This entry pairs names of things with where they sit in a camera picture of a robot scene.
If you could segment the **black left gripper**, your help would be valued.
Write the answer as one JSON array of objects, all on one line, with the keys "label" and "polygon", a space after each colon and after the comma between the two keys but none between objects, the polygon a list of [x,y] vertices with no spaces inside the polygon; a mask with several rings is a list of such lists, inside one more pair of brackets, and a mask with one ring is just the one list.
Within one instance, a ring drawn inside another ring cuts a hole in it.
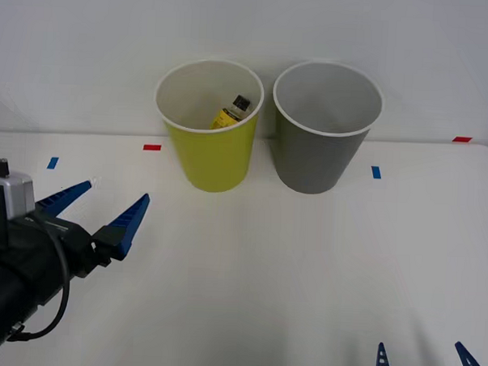
[{"label": "black left gripper", "polygon": [[131,249],[151,200],[149,194],[142,195],[92,237],[76,223],[54,218],[90,188],[91,182],[84,181],[37,201],[36,211],[48,215],[45,218],[47,230],[28,216],[8,222],[4,263],[31,288],[38,304],[49,302],[63,285],[62,265],[49,235],[54,235],[62,244],[70,278],[85,278],[98,264],[108,266],[112,260],[123,261]]}]

